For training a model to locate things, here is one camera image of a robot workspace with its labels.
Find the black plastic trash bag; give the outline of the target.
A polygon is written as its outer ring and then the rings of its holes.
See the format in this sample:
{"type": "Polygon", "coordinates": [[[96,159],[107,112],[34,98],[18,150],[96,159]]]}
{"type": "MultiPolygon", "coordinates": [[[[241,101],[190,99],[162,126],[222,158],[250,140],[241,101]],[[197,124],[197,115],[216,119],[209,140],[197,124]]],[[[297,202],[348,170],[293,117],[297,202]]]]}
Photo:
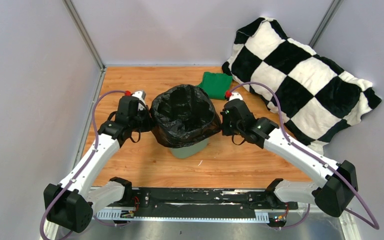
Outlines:
{"type": "Polygon", "coordinates": [[[180,84],[159,94],[151,103],[151,130],[167,148],[195,145],[222,128],[222,121],[208,94],[200,87],[180,84]]]}

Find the green plastic trash bin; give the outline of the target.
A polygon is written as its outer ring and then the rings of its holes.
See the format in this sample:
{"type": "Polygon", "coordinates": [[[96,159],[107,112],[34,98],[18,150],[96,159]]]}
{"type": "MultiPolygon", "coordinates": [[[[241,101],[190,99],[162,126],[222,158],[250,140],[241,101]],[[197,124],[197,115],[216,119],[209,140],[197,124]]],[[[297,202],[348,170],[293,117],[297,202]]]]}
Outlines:
{"type": "Polygon", "coordinates": [[[206,138],[191,146],[180,147],[180,148],[169,148],[169,150],[174,157],[178,159],[186,159],[199,153],[204,148],[206,148],[209,144],[209,140],[210,140],[209,138],[206,138]]]}

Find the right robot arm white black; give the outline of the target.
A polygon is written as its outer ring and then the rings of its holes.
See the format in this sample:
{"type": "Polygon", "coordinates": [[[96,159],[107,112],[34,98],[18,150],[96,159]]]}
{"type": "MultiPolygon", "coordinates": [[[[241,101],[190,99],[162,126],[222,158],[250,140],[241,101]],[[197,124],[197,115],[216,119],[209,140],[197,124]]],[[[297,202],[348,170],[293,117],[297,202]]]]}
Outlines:
{"type": "Polygon", "coordinates": [[[276,178],[267,187],[266,204],[278,209],[286,202],[316,205],[331,217],[340,217],[358,191],[356,167],[349,161],[339,163],[318,155],[315,151],[284,134],[274,121],[255,118],[246,103],[240,98],[231,97],[224,105],[222,134],[241,136],[247,143],[272,152],[308,177],[310,182],[288,181],[276,178]]]}

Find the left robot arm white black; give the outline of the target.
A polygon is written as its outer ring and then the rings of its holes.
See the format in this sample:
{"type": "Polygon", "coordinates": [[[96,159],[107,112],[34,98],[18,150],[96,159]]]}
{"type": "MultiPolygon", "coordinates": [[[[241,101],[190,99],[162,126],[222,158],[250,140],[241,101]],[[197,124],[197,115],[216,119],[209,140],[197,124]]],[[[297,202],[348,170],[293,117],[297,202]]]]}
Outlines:
{"type": "Polygon", "coordinates": [[[85,156],[58,184],[49,184],[44,190],[45,213],[41,223],[49,221],[71,232],[83,232],[97,212],[110,204],[122,207],[139,200],[133,196],[132,183],[120,177],[111,178],[104,186],[91,190],[97,176],[108,160],[123,144],[134,140],[134,132],[141,134],[152,128],[152,119],[142,90],[124,92],[116,111],[97,128],[93,123],[95,140],[85,156]]]}

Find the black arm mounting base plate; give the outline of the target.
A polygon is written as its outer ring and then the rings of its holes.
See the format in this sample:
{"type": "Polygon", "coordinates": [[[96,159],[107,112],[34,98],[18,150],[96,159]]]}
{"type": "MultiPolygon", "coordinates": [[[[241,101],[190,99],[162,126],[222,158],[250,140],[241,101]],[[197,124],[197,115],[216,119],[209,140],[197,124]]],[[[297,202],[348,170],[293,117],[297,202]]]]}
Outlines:
{"type": "Polygon", "coordinates": [[[130,202],[112,203],[98,213],[100,220],[255,222],[269,215],[297,210],[296,202],[280,203],[264,189],[134,187],[130,202]]]}

